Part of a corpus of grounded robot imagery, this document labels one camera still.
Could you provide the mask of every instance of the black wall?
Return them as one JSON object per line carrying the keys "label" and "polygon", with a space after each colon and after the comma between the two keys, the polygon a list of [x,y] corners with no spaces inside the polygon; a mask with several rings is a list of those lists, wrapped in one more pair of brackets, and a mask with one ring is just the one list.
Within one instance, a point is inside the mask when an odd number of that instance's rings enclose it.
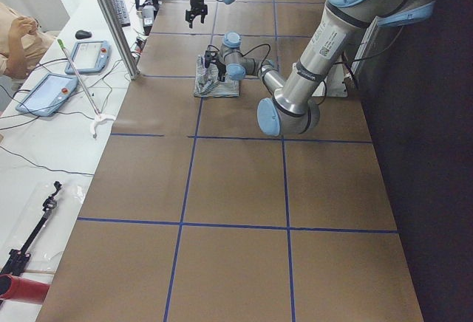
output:
{"label": "black wall", "polygon": [[384,66],[364,111],[426,322],[473,321],[473,0],[437,0]]}

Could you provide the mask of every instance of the red cylinder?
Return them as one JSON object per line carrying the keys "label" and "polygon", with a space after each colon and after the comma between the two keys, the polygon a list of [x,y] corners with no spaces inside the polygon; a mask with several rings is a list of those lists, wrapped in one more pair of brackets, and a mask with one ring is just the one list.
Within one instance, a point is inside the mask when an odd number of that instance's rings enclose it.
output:
{"label": "red cylinder", "polygon": [[0,275],[0,300],[41,305],[50,289],[49,284],[10,274]]}

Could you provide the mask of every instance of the blue device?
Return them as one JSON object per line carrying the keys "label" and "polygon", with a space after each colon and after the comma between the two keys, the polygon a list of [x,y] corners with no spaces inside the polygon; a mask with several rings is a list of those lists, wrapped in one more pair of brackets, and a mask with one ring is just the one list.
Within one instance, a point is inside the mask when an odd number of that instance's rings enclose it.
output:
{"label": "blue device", "polygon": [[[80,74],[100,73],[109,62],[110,44],[108,41],[77,41],[71,52],[71,59]],[[68,63],[64,70],[74,75]]]}
{"label": "blue device", "polygon": [[16,106],[16,110],[21,113],[49,117],[66,102],[77,84],[78,79],[75,76],[48,73]]}

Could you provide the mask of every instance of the cloth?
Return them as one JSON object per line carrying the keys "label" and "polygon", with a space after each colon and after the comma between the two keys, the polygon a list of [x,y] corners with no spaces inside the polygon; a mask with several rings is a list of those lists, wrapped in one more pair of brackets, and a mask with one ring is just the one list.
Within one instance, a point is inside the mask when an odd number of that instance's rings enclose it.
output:
{"label": "cloth", "polygon": [[[18,17],[21,17],[20,13],[0,2],[0,75],[3,75],[7,68],[9,55],[8,31],[10,30],[13,19]],[[35,35],[26,34],[21,39],[27,59],[28,73],[35,68],[54,40],[53,36],[40,31]]]}

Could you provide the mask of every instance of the metal pole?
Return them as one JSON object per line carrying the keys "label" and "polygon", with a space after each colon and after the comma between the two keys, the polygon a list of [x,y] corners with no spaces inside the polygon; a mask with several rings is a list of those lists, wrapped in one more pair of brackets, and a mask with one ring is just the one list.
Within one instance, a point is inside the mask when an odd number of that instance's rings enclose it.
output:
{"label": "metal pole", "polygon": [[132,53],[129,50],[129,45],[126,42],[125,34],[121,29],[120,22],[118,21],[115,11],[113,9],[112,3],[110,0],[97,0],[98,5],[101,7],[105,21],[109,26],[110,32],[112,33],[113,40],[117,45],[118,52],[125,63],[125,67],[130,74],[130,78],[134,80],[140,71],[138,70],[135,59],[132,56]]}

